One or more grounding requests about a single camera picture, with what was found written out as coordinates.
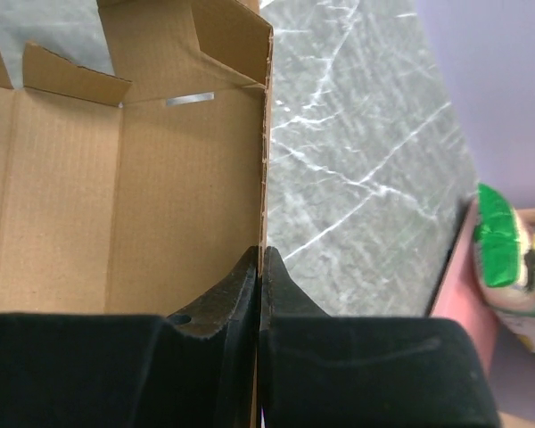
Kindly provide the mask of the brown cardboard box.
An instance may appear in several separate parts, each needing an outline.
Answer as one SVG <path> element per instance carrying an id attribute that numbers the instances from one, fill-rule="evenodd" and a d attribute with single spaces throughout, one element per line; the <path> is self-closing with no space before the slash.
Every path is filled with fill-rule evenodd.
<path id="1" fill-rule="evenodd" d="M 0 53 L 0 314 L 169 316 L 265 250 L 273 29 L 251 1 L 101 1 L 112 74 Z"/>

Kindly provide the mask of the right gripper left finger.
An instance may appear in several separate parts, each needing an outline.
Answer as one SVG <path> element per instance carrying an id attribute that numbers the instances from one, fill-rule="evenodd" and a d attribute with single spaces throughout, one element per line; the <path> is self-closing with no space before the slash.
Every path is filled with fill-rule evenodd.
<path id="1" fill-rule="evenodd" d="M 258 249 L 156 315 L 0 314 L 0 427 L 247 427 Z"/>

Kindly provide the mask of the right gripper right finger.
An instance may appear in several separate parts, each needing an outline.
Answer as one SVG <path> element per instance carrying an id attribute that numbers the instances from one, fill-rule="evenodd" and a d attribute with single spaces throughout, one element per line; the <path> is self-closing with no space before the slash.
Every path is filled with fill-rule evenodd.
<path id="1" fill-rule="evenodd" d="M 269 427 L 498 427 L 466 331 L 438 317 L 332 317 L 276 248 L 261 276 L 259 403 Z"/>

